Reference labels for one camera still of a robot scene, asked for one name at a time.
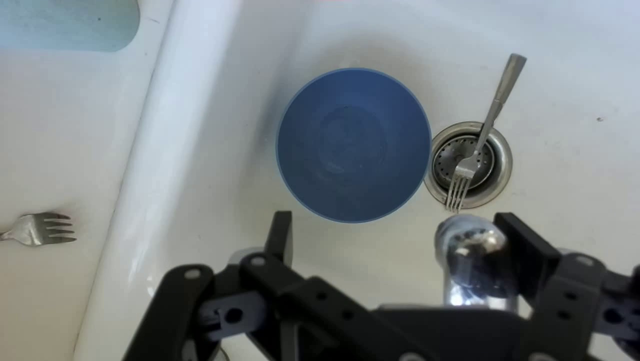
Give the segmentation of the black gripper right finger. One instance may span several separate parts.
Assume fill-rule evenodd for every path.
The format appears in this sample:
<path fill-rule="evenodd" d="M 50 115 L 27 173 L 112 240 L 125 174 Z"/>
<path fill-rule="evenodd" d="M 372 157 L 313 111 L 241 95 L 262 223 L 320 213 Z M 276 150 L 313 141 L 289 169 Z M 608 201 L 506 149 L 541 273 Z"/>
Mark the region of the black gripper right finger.
<path fill-rule="evenodd" d="M 514 213 L 497 213 L 494 225 L 506 235 L 520 294 L 539 294 L 562 255 Z"/>

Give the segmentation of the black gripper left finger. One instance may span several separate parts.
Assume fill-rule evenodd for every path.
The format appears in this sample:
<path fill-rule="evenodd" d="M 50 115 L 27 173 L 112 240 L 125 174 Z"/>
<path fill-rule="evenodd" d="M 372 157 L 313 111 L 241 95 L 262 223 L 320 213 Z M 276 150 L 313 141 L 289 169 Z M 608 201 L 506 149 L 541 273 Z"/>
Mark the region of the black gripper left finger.
<path fill-rule="evenodd" d="M 276 210 L 273 225 L 267 237 L 265 252 L 282 261 L 285 265 L 293 263 L 293 213 Z"/>

